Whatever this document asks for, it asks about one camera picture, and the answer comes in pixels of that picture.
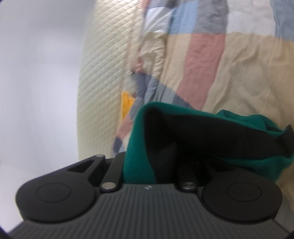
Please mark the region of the green hooded sweatshirt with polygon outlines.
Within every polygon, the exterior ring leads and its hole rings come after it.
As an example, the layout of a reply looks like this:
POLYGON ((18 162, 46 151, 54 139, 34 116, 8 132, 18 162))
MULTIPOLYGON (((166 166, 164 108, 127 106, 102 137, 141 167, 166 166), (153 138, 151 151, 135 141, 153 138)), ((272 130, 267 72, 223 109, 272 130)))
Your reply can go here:
POLYGON ((125 154, 128 184, 200 184, 230 165, 271 181, 293 163, 293 129, 263 115, 216 114, 153 102, 135 118, 125 154))

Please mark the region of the orange yellow pillow corner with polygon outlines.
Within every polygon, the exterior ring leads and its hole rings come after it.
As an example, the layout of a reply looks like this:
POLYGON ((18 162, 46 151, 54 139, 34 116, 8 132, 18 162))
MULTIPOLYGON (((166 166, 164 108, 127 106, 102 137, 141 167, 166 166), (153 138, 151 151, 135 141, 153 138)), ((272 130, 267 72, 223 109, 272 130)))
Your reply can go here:
POLYGON ((135 99, 136 98, 130 95, 127 91, 123 91, 121 93, 121 120, 123 120, 128 114, 132 105, 135 102, 135 99))

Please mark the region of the patchwork quilt bedspread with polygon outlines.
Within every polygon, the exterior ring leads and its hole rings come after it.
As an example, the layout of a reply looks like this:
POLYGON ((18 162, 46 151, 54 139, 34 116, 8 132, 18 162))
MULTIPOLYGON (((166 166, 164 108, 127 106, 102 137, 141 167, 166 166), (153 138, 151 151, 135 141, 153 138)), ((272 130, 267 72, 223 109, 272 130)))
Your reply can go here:
POLYGON ((152 101, 293 125, 293 1, 143 1, 137 96, 113 152, 152 101))

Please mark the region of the cream quilted headboard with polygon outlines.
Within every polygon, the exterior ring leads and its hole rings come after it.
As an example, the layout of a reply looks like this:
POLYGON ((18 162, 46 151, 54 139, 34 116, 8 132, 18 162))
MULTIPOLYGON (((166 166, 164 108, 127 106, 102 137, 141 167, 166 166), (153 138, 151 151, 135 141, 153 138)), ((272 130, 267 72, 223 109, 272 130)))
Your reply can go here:
POLYGON ((143 21, 141 1, 96 1, 82 56, 77 95, 80 160, 111 156, 121 123, 121 94, 134 94, 131 61, 143 21))

